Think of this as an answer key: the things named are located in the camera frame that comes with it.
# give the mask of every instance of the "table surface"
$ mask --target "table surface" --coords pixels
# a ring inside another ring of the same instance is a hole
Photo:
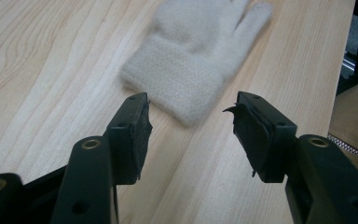
[[[290,223],[284,184],[252,168],[222,113],[238,91],[326,135],[354,0],[265,0],[273,16],[209,117],[186,128],[153,104],[142,179],[118,188],[122,223]],[[117,78],[161,0],[0,1],[0,173],[64,166],[134,94]]]

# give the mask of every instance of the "glove finger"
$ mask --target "glove finger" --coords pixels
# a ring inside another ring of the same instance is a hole
[[[243,11],[248,5],[248,0],[219,0],[222,8],[221,17],[226,29],[233,32],[240,22]]]
[[[207,0],[169,0],[156,12],[152,30],[189,52],[203,52],[214,45],[219,33],[216,11]]]
[[[248,6],[248,0],[232,0],[231,7],[233,8],[233,17],[236,18],[237,21],[240,21],[243,11]]]
[[[243,45],[245,40],[249,47],[252,46],[257,34],[269,20],[271,13],[272,5],[268,3],[258,3],[249,9],[235,31],[237,44],[242,43]]]

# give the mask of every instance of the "white glove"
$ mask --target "white glove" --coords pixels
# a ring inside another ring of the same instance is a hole
[[[256,4],[245,17],[247,0],[167,0],[151,33],[124,64],[120,76],[136,91],[186,126],[211,108],[233,77],[271,14]]]

